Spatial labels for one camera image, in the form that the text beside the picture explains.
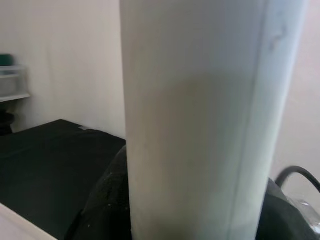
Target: black cable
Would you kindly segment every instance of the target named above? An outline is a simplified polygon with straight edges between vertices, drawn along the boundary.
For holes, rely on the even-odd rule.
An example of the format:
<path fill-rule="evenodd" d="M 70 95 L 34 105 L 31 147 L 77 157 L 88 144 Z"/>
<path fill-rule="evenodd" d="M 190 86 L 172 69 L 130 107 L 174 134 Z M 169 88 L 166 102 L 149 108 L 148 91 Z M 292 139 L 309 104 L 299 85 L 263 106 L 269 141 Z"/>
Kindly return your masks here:
<path fill-rule="evenodd" d="M 290 166 L 290 167 L 286 168 L 285 170 L 283 170 L 279 174 L 279 176 L 276 178 L 275 184 L 277 184 L 279 186 L 279 188 L 282 188 L 285 181 L 293 173 L 298 173 L 298 174 L 301 174 L 302 176 L 304 176 L 306 179 L 309 180 L 309 182 L 311 182 L 313 184 L 313 186 L 315 186 L 315 188 L 320 193 L 320 182 L 318 182 L 318 180 L 310 172 L 308 172 L 307 170 L 305 170 L 304 168 L 302 168 L 300 166 Z"/>

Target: white wall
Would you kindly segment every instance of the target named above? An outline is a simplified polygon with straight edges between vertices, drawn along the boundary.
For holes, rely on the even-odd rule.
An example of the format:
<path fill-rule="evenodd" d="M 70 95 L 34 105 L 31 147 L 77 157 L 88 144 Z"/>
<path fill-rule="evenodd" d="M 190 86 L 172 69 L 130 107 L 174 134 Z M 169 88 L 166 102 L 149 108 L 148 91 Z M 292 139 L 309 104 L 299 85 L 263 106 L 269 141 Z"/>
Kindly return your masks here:
<path fill-rule="evenodd" d="M 320 180 L 320 1 L 310 0 L 271 176 L 287 166 L 306 168 Z M 298 174 L 285 193 L 320 213 L 320 194 Z"/>
<path fill-rule="evenodd" d="M 18 130 L 65 119 L 125 136 L 118 0 L 0 0 L 0 52 L 28 68 Z"/>

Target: dark fabric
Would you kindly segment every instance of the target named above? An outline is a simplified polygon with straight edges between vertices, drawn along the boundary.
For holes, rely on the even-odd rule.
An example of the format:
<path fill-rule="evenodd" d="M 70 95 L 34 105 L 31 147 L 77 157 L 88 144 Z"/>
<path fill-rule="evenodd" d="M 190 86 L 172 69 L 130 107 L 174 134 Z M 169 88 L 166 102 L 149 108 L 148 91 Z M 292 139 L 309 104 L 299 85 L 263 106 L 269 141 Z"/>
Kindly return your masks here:
<path fill-rule="evenodd" d="M 269 181 L 256 240 L 318 240 L 301 213 Z"/>
<path fill-rule="evenodd" d="M 130 240 L 127 153 L 124 147 L 90 193 L 65 240 Z"/>
<path fill-rule="evenodd" d="M 64 120 L 0 137 L 0 202 L 61 240 L 125 143 Z"/>

